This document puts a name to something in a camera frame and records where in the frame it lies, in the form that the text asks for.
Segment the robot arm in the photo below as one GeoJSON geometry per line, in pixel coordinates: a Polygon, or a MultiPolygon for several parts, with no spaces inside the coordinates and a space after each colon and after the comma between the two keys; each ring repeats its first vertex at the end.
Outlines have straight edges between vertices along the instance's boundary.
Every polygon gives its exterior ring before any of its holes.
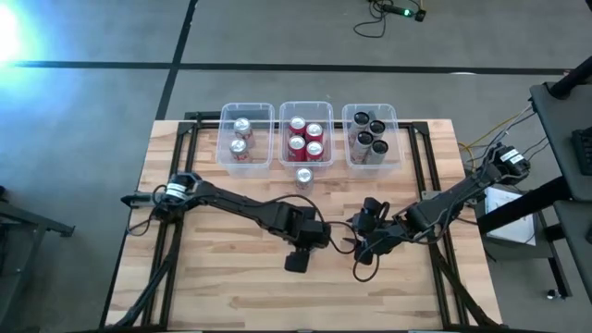
{"type": "Polygon", "coordinates": [[[357,244],[355,259],[370,265],[374,254],[390,253],[404,241],[422,243],[421,240],[433,233],[436,226],[447,228],[462,211],[464,202],[491,185],[516,184],[528,176],[530,169],[530,163],[521,154],[501,143],[490,151],[485,160],[484,165],[470,177],[433,199],[409,205],[390,221],[384,218],[384,204],[374,198],[366,198],[360,213],[351,219],[356,233],[364,238],[357,244]]]}
{"type": "Polygon", "coordinates": [[[294,245],[284,268],[305,273],[310,251],[329,244],[331,226],[315,221],[310,209],[279,201],[258,202],[237,193],[219,189],[194,173],[178,173],[166,185],[166,192],[154,215],[167,220],[179,212],[199,205],[211,205],[231,214],[253,220],[260,228],[294,245]]]}

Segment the wooden table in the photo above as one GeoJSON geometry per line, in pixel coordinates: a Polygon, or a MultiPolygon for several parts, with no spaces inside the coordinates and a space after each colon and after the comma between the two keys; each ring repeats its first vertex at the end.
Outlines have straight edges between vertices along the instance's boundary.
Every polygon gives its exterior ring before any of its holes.
{"type": "MultiPolygon", "coordinates": [[[[450,120],[422,120],[429,124],[443,189],[461,180],[463,166],[450,120]]],[[[167,182],[177,121],[156,121],[142,170],[139,191],[152,191],[167,182]]],[[[326,220],[343,221],[360,210],[365,196],[391,203],[391,213],[418,200],[409,137],[400,134],[405,160],[388,179],[350,180],[346,175],[343,138],[336,135],[336,162],[314,181],[310,198],[326,220]]],[[[275,159],[270,179],[232,179],[216,163],[217,130],[199,131],[193,169],[217,187],[265,201],[292,193],[292,178],[275,159]]],[[[420,141],[426,183],[429,174],[420,141]]],[[[278,140],[275,144],[278,156],[278,140]]],[[[298,199],[290,201],[300,203],[298,199]]],[[[144,220],[148,208],[131,215],[131,225],[144,220]]],[[[463,217],[474,219],[472,211],[463,217]]],[[[348,231],[333,228],[336,240],[348,231]]],[[[143,237],[127,237],[107,324],[115,323],[137,299],[150,274],[158,226],[143,237]]],[[[494,320],[500,312],[486,257],[476,226],[453,223],[450,228],[461,280],[477,303],[494,320]]],[[[352,276],[352,255],[332,248],[316,251],[306,274],[284,271],[286,242],[258,228],[254,222],[212,207],[198,207],[185,218],[169,329],[430,329],[441,328],[434,278],[426,246],[403,243],[384,255],[370,282],[352,276]]],[[[359,267],[361,277],[372,267],[359,267]]],[[[456,318],[450,286],[447,297],[456,318]]],[[[156,298],[159,313],[162,297],[156,298]]]]}

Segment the black cable on floor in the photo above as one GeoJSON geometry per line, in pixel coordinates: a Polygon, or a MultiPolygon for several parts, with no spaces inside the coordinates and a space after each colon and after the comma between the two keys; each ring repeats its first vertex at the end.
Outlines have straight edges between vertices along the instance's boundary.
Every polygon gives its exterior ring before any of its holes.
{"type": "MultiPolygon", "coordinates": [[[[417,6],[417,10],[421,9],[421,6],[419,6],[419,4],[414,1],[414,0],[408,0],[412,3],[414,3],[417,6]]],[[[391,5],[394,6],[394,2],[393,0],[371,0],[368,2],[368,11],[370,12],[370,15],[375,19],[375,20],[371,20],[371,21],[366,21],[366,22],[362,22],[362,23],[358,23],[356,25],[353,26],[353,32],[355,32],[357,35],[365,37],[365,38],[382,38],[385,35],[385,31],[387,30],[387,15],[389,14],[389,12],[386,12],[384,10],[382,10],[382,6],[383,5],[391,5]],[[364,25],[374,25],[374,24],[379,24],[382,23],[382,31],[379,34],[365,34],[362,32],[358,31],[358,28],[364,26],[364,25]]]]}

